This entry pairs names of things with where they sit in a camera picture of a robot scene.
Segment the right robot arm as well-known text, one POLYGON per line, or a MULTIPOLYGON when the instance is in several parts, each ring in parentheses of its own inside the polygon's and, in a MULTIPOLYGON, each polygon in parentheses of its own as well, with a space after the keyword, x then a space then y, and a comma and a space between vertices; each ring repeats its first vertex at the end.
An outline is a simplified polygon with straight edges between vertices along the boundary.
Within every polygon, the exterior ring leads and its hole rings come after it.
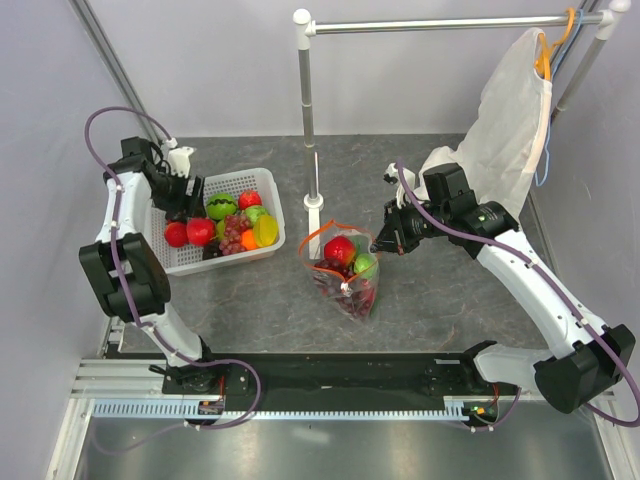
POLYGON ((372 249, 405 255, 424 239, 445 237, 463 248, 509 291, 546 342, 543 349, 521 349, 486 341, 471 348, 471 360, 458 368, 467 392, 506 383, 538 392, 556 410, 571 413, 625 381, 639 386, 627 365, 636 345, 624 325, 609 326, 586 308, 534 251, 518 221, 499 203, 480 203, 456 163, 426 170, 425 198, 411 185, 412 172, 400 162, 384 179, 398 187, 384 206, 384 225, 372 249))

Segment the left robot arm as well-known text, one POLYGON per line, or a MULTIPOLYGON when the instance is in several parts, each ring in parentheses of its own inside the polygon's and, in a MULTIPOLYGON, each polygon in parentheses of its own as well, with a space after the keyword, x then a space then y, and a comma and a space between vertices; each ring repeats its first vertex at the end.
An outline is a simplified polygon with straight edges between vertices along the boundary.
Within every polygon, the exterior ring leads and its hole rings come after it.
POLYGON ((166 394, 209 394, 219 382, 219 369, 208 361, 211 351, 190 330, 171 304, 166 271, 146 239, 151 211, 169 220, 205 214, 204 181, 190 178, 190 147, 162 154, 144 138, 121 142, 122 157, 104 173, 109 198, 96 240, 79 250, 79 260, 103 312, 135 325, 166 358, 155 373, 164 378, 166 394))

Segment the clear zip top bag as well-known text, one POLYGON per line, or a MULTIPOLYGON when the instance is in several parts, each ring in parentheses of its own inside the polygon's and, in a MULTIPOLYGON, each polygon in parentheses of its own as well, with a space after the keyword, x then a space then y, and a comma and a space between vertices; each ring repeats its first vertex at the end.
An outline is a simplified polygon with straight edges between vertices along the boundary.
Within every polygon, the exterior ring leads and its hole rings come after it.
POLYGON ((352 321, 364 323, 377 306, 379 258, 366 229, 331 220, 309 234, 298 256, 322 298, 352 321))

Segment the red yellow apple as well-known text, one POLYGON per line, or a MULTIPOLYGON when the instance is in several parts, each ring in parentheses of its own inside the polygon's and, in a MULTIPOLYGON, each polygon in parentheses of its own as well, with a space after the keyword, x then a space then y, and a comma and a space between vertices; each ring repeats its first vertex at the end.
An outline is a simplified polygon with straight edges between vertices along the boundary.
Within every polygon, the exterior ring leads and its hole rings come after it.
POLYGON ((324 246, 324 258, 336 261, 341 266, 349 266, 357 256, 357 247, 349 237, 338 235, 324 246))

